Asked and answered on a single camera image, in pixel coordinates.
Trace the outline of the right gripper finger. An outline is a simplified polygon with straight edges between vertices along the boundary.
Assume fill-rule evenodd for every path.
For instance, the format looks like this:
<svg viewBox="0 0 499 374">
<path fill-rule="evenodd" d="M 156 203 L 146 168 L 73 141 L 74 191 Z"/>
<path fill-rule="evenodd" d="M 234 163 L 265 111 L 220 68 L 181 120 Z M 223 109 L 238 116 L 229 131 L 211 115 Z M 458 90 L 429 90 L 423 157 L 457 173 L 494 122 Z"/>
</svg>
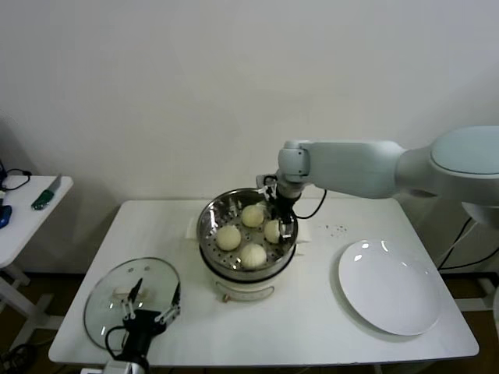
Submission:
<svg viewBox="0 0 499 374">
<path fill-rule="evenodd" d="M 278 220 L 279 242 L 292 242 L 294 238 L 294 220 L 280 218 Z"/>
<path fill-rule="evenodd" d="M 273 185 L 265 185 L 259 189 L 259 194 L 264 198 L 267 212 L 270 214 L 271 219 L 276 219 L 278 217 L 278 211 L 276 208 L 276 192 Z"/>
</svg>

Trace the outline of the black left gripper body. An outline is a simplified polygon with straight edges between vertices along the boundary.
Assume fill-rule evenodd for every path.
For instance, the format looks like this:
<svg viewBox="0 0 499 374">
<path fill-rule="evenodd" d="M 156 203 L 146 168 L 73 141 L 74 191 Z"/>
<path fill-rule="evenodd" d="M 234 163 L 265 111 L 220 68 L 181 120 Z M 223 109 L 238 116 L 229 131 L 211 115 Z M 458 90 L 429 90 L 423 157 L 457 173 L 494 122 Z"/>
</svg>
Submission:
<svg viewBox="0 0 499 374">
<path fill-rule="evenodd" d="M 139 309 L 135 312 L 134 319 L 129 318 L 123 323 L 126 341 L 120 358 L 129 362 L 137 362 L 147 357 L 152 340 L 166 331 L 166 324 L 156 320 L 160 314 L 160 312 Z"/>
</svg>

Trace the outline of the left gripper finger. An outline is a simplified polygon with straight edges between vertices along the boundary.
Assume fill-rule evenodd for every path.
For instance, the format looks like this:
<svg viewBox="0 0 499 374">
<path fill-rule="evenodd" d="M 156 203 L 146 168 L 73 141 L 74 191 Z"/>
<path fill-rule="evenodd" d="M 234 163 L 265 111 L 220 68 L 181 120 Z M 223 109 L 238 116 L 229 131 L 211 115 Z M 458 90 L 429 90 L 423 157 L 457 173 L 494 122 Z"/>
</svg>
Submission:
<svg viewBox="0 0 499 374">
<path fill-rule="evenodd" d="M 181 286 L 177 283 L 170 307 L 156 316 L 154 321 L 159 324 L 171 324 L 181 312 L 180 298 Z"/>
<path fill-rule="evenodd" d="M 137 283 L 131 288 L 126 300 L 122 300 L 123 320 L 136 318 L 134 303 L 136 301 L 137 295 L 139 294 L 142 283 L 143 278 L 140 278 Z"/>
</svg>

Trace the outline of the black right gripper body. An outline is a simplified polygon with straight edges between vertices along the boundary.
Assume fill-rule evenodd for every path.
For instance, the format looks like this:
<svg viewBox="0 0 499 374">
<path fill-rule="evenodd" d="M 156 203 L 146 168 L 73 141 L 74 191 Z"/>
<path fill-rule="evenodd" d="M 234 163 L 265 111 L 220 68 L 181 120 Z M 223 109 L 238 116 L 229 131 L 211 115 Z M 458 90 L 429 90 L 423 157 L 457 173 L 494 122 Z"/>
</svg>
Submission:
<svg viewBox="0 0 499 374">
<path fill-rule="evenodd" d="M 276 218 L 281 221 L 293 221 L 296 218 L 293 207 L 299 200 L 299 196 L 288 198 L 278 193 L 274 200 L 274 212 Z"/>
</svg>

